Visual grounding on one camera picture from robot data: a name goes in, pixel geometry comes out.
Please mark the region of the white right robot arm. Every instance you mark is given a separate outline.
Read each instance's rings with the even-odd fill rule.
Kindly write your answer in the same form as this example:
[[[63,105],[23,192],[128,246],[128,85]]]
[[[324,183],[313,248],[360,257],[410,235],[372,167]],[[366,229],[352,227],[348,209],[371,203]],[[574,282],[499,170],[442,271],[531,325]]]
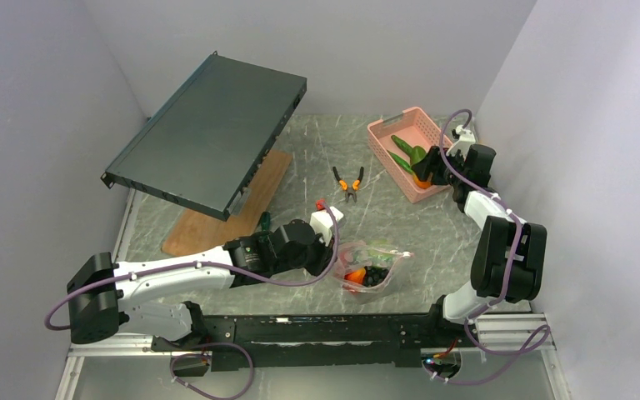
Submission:
[[[481,230],[468,282],[448,294],[442,314],[426,323],[427,338],[437,346],[449,344],[458,335],[458,323],[497,301],[531,301],[542,286],[547,229],[514,217],[490,187],[495,157],[492,148],[481,144],[454,154],[433,146],[412,168],[421,181],[451,187],[459,210]]]

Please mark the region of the green fake cucumber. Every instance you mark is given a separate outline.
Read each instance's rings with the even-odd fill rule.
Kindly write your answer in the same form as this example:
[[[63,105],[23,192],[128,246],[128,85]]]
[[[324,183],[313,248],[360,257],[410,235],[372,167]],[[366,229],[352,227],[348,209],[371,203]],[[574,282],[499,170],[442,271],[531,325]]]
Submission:
[[[401,139],[399,136],[393,134],[391,136],[391,139],[393,141],[393,143],[402,151],[404,152],[407,156],[409,156],[410,158],[414,157],[416,155],[416,149],[414,146],[410,145],[409,143],[407,143],[406,141],[404,141],[403,139]]]

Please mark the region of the green orange fake mango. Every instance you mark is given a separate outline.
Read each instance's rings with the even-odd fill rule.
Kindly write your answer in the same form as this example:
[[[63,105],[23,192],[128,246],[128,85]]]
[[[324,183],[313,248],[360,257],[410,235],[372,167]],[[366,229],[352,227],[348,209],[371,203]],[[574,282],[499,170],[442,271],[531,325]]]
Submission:
[[[413,146],[409,154],[413,181],[421,189],[428,189],[433,185],[433,173],[430,163],[426,161],[427,155],[428,152],[419,145]]]

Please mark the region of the clear zip top bag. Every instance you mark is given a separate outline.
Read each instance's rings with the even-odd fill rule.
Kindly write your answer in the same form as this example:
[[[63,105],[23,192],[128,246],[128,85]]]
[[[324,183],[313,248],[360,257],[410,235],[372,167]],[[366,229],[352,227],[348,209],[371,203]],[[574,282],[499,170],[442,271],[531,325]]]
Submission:
[[[368,244],[365,242],[341,244],[338,249],[337,261],[331,271],[331,277],[340,287],[342,295],[360,304],[371,303],[397,292],[403,286],[408,272],[416,261],[413,252],[401,251],[385,243],[389,248],[395,250],[394,263],[388,267],[374,266],[368,259]],[[346,274],[359,268],[367,269],[362,286],[344,279]]]

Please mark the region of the green fake chili pepper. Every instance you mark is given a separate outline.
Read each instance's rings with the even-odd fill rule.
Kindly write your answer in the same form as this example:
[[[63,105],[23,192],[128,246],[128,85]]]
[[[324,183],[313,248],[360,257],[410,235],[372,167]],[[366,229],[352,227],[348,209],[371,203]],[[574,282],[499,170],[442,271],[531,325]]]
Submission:
[[[414,171],[412,169],[411,164],[403,159],[401,156],[399,156],[398,154],[394,153],[394,152],[389,152],[388,153],[391,157],[391,159],[406,173],[408,173],[409,175],[413,175]]]

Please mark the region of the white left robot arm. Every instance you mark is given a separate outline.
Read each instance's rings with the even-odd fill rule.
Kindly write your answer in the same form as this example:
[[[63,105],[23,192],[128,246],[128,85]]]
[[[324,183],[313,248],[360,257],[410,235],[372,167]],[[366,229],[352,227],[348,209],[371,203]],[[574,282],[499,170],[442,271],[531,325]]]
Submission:
[[[66,286],[66,329],[74,344],[141,333],[187,350],[199,348],[208,334],[200,306],[192,301],[165,305],[159,298],[258,283],[280,286],[276,275],[296,269],[319,280],[337,258],[337,233],[336,223],[321,212],[310,222],[296,219],[273,232],[256,232],[188,256],[114,262],[108,252],[95,254]]]

